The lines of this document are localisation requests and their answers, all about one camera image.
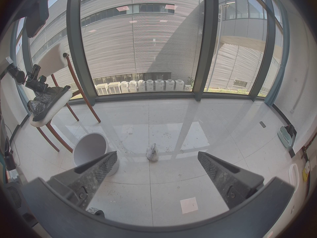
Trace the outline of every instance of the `white tile floor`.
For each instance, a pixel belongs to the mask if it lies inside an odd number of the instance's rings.
[[[72,106],[79,121],[64,107],[53,127],[73,147],[90,132],[104,134],[108,150],[117,150],[120,166],[106,177],[89,207],[119,222],[169,226],[204,220],[228,207],[197,160],[205,151],[264,176],[288,180],[291,159],[277,136],[285,122],[261,101],[228,99],[170,99],[97,103],[98,123],[86,105]],[[60,149],[56,152],[27,122],[15,144],[28,180],[74,167],[72,154],[43,128]],[[146,149],[156,143],[159,160],[149,162]],[[180,200],[196,198],[198,210],[182,214]]]

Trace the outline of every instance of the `white trash bin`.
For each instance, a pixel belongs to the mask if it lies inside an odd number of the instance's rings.
[[[89,133],[83,136],[76,143],[73,150],[73,162],[75,166],[80,166],[92,161],[108,151],[108,141],[104,135],[98,132]],[[112,176],[119,168],[119,159],[113,165],[106,176]]]

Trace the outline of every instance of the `wooden chair leg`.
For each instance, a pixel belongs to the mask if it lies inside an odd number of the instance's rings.
[[[56,150],[59,152],[59,149],[49,140],[49,138],[45,135],[41,128],[37,128],[37,130],[41,133],[41,135],[46,139],[46,141]]]
[[[72,67],[72,64],[70,63],[68,54],[67,54],[67,53],[64,53],[63,56],[67,59],[67,65],[68,65],[69,71],[70,71],[70,73],[71,73],[71,75],[72,75],[72,77],[73,77],[73,79],[74,79],[74,81],[75,81],[75,84],[76,84],[77,87],[78,87],[78,90],[80,91],[82,97],[84,98],[84,100],[85,100],[87,106],[89,107],[89,109],[90,109],[90,111],[93,113],[93,115],[96,117],[97,121],[98,121],[98,122],[101,122],[100,119],[99,119],[99,117],[97,116],[96,112],[94,111],[93,107],[90,105],[90,103],[89,103],[89,101],[88,101],[88,99],[87,99],[87,97],[86,97],[86,95],[85,95],[83,89],[81,88],[81,85],[79,84],[79,82],[78,82],[78,80],[77,80],[77,77],[76,77],[76,75],[75,75],[75,72],[74,72],[74,69],[73,69],[73,67]]]
[[[56,81],[56,78],[55,78],[54,74],[51,74],[51,77],[52,77],[52,79],[53,79],[53,82],[54,82],[55,86],[58,86],[58,83],[57,83],[57,81]],[[66,106],[68,107],[68,109],[69,109],[69,111],[72,113],[72,115],[75,117],[75,119],[76,119],[77,121],[79,121],[78,117],[75,115],[74,111],[71,109],[71,107],[69,106],[68,103],[66,103]]]
[[[72,108],[70,107],[70,105],[68,103],[66,103],[66,106],[68,107],[69,111],[73,114],[73,116],[75,117],[75,119],[77,121],[79,121],[78,117],[76,116],[76,114],[74,113],[74,111],[72,110]]]
[[[46,127],[50,130],[50,132],[54,135],[54,137],[56,137],[56,139],[67,149],[69,150],[71,153],[73,153],[73,149],[61,138],[60,135],[58,135],[58,133],[54,130],[54,128],[51,125],[51,121],[49,121],[46,124]]]

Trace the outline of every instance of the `chair seat cushion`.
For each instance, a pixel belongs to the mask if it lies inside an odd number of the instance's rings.
[[[65,106],[65,104],[69,101],[69,99],[73,96],[73,93],[71,90],[68,90],[66,93],[63,94],[62,97],[59,98],[58,101],[50,108],[50,110],[47,112],[44,119],[41,121],[33,121],[33,114],[30,116],[30,124],[34,127],[42,127],[46,125],[56,114],[58,111],[61,110],[62,107]]]

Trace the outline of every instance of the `building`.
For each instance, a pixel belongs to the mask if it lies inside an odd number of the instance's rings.
[[[266,11],[256,0],[219,0],[220,7],[226,3],[229,4],[222,12],[221,40],[210,87],[248,93],[263,57]],[[29,39],[33,63],[58,42],[70,53],[66,5],[67,0],[53,3],[45,27]],[[196,76],[203,25],[204,0],[81,0],[81,35],[95,85],[140,79],[181,79],[191,84]],[[271,88],[282,55],[282,35],[278,30],[275,42],[274,57],[262,88],[264,94]],[[21,61],[21,49],[18,52]],[[55,77],[59,85],[67,84],[76,90],[67,68]],[[50,77],[47,83],[53,85]]]

